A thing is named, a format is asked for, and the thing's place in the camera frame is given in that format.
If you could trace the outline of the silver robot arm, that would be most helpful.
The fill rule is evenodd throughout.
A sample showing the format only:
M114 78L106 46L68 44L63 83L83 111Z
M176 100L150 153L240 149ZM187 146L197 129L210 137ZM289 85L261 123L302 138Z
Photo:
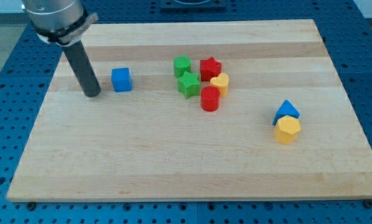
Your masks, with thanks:
M22 10L29 16L37 36L47 44L69 47L98 20L80 0L22 0Z

